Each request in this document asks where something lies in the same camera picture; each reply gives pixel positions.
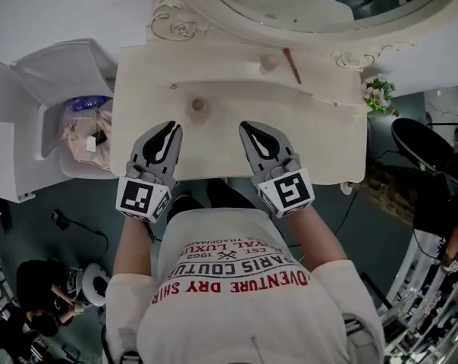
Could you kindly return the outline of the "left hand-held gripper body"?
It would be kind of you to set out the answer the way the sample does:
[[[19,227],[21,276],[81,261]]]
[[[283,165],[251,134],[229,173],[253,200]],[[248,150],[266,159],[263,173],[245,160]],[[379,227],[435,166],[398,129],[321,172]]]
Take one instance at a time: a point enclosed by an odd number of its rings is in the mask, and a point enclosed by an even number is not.
[[[118,179],[115,208],[128,217],[156,223],[171,200],[174,169],[128,162],[126,170]]]

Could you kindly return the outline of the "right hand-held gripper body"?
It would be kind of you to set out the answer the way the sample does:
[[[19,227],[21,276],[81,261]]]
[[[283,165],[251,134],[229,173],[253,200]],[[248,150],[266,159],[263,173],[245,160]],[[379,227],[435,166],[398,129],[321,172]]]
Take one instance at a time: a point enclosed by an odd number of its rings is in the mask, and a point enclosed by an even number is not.
[[[276,218],[292,215],[315,200],[307,168],[292,154],[268,170],[260,170],[251,179],[260,199]]]

